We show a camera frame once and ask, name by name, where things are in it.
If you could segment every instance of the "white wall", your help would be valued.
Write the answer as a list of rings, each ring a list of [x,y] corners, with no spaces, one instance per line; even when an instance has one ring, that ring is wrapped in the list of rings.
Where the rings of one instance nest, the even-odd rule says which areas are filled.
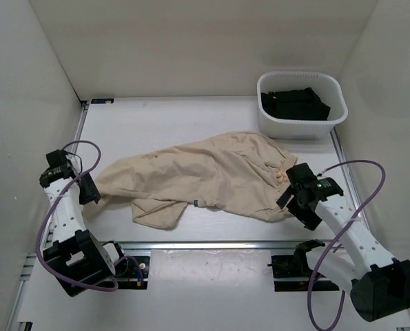
[[[79,109],[30,4],[0,0],[0,330],[45,214],[45,153],[72,138]]]
[[[340,76],[349,118],[340,127],[348,159],[373,159],[387,183],[368,208],[376,236],[410,259],[410,0],[380,0]],[[366,197],[378,182],[370,166],[353,168]]]
[[[31,0],[82,99],[256,94],[261,74],[337,75],[376,0]]]

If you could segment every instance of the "white laundry basket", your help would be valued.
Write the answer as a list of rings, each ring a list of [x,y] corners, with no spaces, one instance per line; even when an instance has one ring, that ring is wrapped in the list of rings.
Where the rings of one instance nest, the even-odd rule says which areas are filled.
[[[327,121],[276,119],[268,115],[261,103],[261,92],[280,92],[312,88],[330,109]],[[260,77],[257,83],[260,130],[272,138],[321,139],[336,124],[347,118],[348,110],[340,84],[328,74],[320,72],[274,71]]]

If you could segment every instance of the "folded black clothing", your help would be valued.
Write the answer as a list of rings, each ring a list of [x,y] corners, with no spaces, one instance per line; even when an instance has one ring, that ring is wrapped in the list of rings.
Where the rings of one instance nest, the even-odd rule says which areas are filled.
[[[261,103],[267,114],[276,119],[326,121],[330,107],[311,89],[261,93]]]

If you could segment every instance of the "beige cloth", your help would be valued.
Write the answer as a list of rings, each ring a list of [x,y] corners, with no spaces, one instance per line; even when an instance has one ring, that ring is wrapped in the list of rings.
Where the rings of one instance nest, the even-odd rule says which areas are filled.
[[[255,132],[218,136],[119,159],[96,178],[98,212],[112,197],[130,198],[133,220],[153,228],[175,228],[188,203],[217,207],[267,222],[287,214],[276,201],[289,182],[285,171],[296,157]]]

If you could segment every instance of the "beige garment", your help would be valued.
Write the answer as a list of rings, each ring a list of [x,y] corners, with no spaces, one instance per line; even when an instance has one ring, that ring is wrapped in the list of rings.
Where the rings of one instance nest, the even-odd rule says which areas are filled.
[[[287,217],[276,201],[289,182],[285,171],[296,157],[255,132],[218,136],[119,159],[96,178],[102,195],[85,216],[112,197],[130,198],[133,220],[153,228],[175,228],[188,203],[267,222]]]

